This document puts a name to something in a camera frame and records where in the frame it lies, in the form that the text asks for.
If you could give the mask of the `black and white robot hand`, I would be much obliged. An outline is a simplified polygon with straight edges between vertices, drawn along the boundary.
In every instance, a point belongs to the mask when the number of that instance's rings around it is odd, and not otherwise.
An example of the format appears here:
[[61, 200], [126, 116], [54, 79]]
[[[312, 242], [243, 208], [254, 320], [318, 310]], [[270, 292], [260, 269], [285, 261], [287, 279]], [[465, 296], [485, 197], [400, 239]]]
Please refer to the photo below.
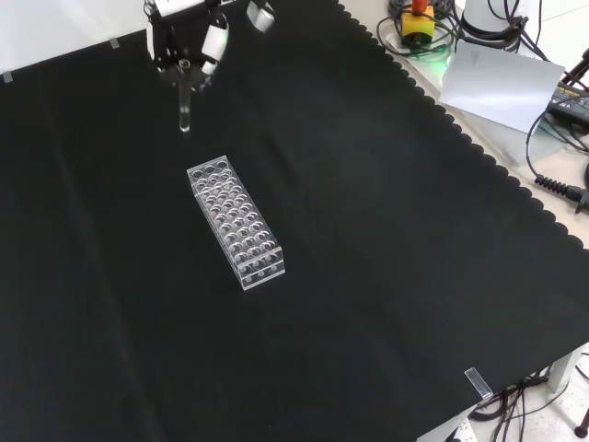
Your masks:
[[[177, 86], [182, 77], [190, 88], [203, 88], [222, 61], [229, 39], [223, 11], [226, 1], [145, 1], [146, 48], [163, 81]], [[206, 24], [202, 46], [192, 50], [182, 43], [177, 28]]]

